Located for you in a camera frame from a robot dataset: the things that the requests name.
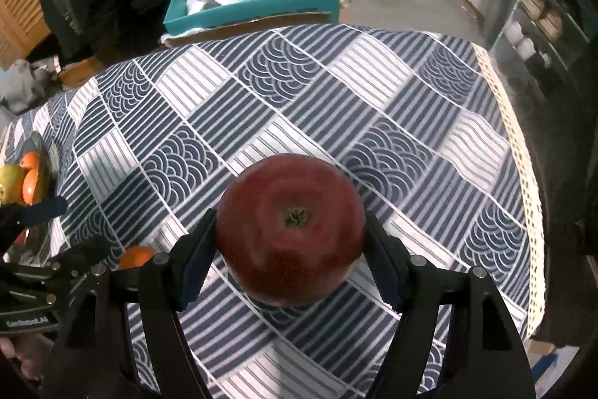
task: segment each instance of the yellow-green fruit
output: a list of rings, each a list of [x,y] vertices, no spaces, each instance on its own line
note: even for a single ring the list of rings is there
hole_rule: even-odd
[[[0,203],[23,202],[23,180],[26,173],[18,164],[7,164],[0,168]]]

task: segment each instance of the blue and white tablecloth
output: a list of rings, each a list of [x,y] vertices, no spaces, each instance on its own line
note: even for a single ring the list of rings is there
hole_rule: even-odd
[[[193,44],[115,65],[11,125],[32,131],[70,204],[41,251],[101,234],[170,249],[243,169],[298,152],[336,164],[390,234],[436,266],[488,269],[527,333],[530,243],[499,105],[472,45],[432,33],[309,25]],[[449,307],[420,390],[437,380]],[[360,261],[305,309],[252,301],[221,258],[181,324],[215,398],[354,398],[368,391],[399,317]],[[142,380],[157,387],[139,307]]]

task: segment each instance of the tablecloth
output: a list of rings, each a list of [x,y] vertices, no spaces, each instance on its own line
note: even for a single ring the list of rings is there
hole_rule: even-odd
[[[305,25],[193,44],[115,65],[21,116],[5,161],[32,131],[69,202],[41,264],[95,234],[112,266],[130,245],[168,250],[235,175],[297,152],[336,164],[410,252],[488,269],[522,338],[541,320],[537,186],[487,53],[467,41]],[[141,379],[155,388],[139,307],[129,312]],[[449,315],[440,309],[421,391],[437,380]],[[221,257],[180,315],[215,398],[364,397],[399,318],[364,260],[330,297],[275,309]]]

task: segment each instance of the apple stem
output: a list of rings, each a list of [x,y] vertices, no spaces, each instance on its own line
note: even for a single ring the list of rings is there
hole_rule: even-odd
[[[308,220],[307,212],[304,208],[289,208],[286,211],[286,228],[302,227]]]

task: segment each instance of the gray floor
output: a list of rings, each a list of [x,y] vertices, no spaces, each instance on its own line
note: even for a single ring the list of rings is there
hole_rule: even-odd
[[[476,20],[459,0],[352,0],[348,22],[393,31],[432,31],[485,46]]]

